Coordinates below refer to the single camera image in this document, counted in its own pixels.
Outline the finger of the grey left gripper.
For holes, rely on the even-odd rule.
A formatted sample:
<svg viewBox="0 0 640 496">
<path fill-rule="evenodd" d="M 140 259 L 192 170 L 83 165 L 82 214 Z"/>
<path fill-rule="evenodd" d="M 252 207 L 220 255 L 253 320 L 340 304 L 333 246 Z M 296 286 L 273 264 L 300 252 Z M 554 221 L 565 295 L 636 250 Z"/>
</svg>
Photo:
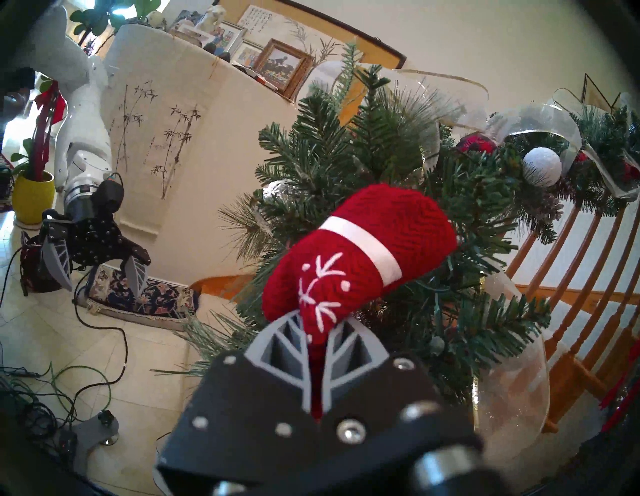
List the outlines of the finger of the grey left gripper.
<svg viewBox="0 0 640 496">
<path fill-rule="evenodd" d="M 130 255 L 123 261 L 122 271 L 134 299 L 138 299 L 147 286 L 148 264 L 136 255 Z"/>
<path fill-rule="evenodd" d="M 72 291 L 71 258 L 65 239 L 47 235 L 41 247 L 41 258 L 46 270 L 61 288 Z"/>
</svg>

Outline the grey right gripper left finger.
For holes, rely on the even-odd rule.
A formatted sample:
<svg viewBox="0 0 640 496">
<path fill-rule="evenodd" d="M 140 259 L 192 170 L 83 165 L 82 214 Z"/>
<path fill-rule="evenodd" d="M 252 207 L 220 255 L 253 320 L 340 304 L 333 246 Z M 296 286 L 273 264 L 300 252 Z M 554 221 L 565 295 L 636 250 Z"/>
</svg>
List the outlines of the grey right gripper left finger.
<svg viewBox="0 0 640 496">
<path fill-rule="evenodd" d="M 158 471 L 304 471 L 325 461 L 325 345 L 299 310 L 245 351 L 210 363 L 157 459 Z"/>
</svg>

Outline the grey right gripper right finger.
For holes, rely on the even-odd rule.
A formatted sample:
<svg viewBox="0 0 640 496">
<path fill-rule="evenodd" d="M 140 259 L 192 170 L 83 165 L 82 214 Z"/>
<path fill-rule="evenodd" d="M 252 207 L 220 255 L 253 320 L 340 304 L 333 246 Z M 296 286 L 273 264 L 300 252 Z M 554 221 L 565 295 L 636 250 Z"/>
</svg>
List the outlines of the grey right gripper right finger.
<svg viewBox="0 0 640 496">
<path fill-rule="evenodd" d="M 329 333 L 321 385 L 321 433 L 330 444 L 361 444 L 400 426 L 410 440 L 425 430 L 428 447 L 481 451 L 466 409 L 441 395 L 428 368 L 409 352 L 389 353 L 356 319 Z"/>
</svg>

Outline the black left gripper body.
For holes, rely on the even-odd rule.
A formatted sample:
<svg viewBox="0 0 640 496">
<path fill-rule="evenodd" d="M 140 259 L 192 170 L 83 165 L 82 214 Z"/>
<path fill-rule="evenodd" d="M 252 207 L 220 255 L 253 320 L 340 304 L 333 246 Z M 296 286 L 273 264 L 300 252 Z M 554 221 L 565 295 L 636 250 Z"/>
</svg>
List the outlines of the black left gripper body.
<svg viewBox="0 0 640 496">
<path fill-rule="evenodd" d="M 140 245 L 124 237 L 111 212 L 100 211 L 92 217 L 73 219 L 54 209 L 42 213 L 41 245 L 46 236 L 65 239 L 71 263 L 80 266 L 125 261 L 136 255 L 148 266 L 151 258 Z"/>
</svg>

